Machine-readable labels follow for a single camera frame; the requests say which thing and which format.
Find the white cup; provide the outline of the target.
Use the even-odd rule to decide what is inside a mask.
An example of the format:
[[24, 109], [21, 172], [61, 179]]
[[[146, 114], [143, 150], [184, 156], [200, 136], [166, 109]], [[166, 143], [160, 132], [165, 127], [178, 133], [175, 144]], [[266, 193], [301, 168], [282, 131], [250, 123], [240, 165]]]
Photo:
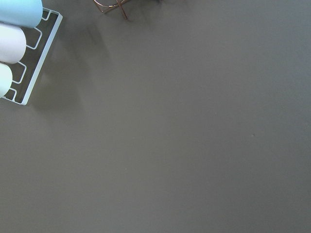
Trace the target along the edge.
[[4, 97], [10, 90], [13, 74], [10, 67], [4, 63], [0, 64], [0, 97]]

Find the light pink cup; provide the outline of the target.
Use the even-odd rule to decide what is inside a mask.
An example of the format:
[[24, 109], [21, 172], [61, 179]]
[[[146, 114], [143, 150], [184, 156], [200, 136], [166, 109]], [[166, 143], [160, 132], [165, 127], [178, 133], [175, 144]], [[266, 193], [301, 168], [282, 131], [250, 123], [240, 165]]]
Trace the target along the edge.
[[0, 23], [0, 61], [15, 64], [26, 51], [26, 37], [20, 27]]

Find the light blue cup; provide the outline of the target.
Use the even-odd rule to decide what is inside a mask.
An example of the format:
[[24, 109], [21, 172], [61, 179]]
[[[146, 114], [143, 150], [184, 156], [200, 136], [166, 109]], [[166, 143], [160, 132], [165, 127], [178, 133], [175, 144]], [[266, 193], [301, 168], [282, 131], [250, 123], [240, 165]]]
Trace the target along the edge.
[[34, 28], [42, 18], [41, 0], [1, 0], [0, 21], [16, 26]]

